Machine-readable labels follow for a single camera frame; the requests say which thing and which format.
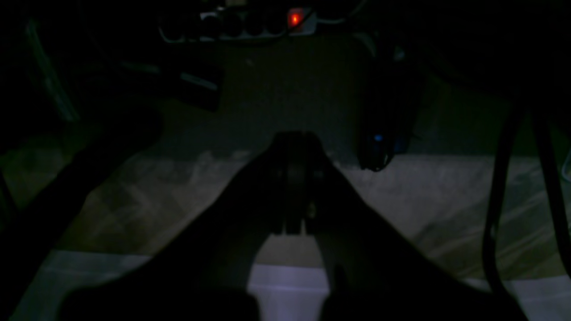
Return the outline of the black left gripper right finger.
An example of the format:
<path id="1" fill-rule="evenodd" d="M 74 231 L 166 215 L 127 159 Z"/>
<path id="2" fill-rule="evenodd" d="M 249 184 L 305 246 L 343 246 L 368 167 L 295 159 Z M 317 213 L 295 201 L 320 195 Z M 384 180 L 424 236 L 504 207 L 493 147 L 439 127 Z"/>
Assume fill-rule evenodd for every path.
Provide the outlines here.
<path id="1" fill-rule="evenodd" d="M 512 298 L 471 287 L 423 256 L 363 201 L 315 134 L 301 139 L 306 228 L 331 287 L 321 321 L 526 321 Z"/>

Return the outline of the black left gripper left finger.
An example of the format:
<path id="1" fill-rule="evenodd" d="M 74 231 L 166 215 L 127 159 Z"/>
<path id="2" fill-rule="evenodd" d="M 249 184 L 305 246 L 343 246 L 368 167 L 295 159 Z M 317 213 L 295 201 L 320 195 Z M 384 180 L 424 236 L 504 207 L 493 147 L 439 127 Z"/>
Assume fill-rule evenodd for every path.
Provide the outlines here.
<path id="1" fill-rule="evenodd" d="M 245 165 L 221 195 L 143 266 L 71 292 L 60 321 L 259 321 L 247 292 L 256 255 L 283 222 L 288 133 Z"/>

